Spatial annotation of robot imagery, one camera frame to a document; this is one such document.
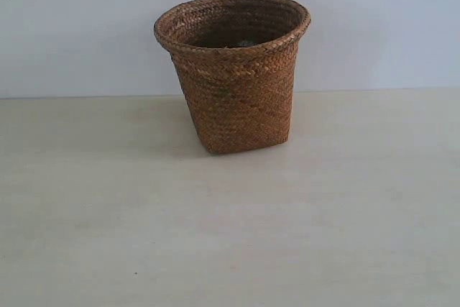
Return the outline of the clear plastic bottle green label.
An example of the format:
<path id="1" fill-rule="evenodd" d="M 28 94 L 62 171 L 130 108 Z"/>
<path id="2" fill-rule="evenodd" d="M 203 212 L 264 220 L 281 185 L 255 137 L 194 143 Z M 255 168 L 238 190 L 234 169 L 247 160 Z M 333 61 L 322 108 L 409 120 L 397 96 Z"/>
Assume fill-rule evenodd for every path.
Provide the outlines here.
<path id="1" fill-rule="evenodd" d="M 235 42 L 235 47 L 252 47 L 257 44 L 256 41 L 250 39 L 242 39 Z"/>

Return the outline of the woven brown wicker basket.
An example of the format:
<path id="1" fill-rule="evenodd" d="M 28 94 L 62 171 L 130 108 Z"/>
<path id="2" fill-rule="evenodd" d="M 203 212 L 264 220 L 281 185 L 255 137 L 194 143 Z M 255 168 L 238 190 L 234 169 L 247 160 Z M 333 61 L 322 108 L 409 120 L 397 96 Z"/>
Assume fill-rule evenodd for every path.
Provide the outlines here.
<path id="1" fill-rule="evenodd" d="M 213 154 L 288 140 L 298 46 L 311 15 L 293 0 L 193 0 L 154 23 L 201 144 Z M 250 39 L 252 47 L 235 47 Z"/>

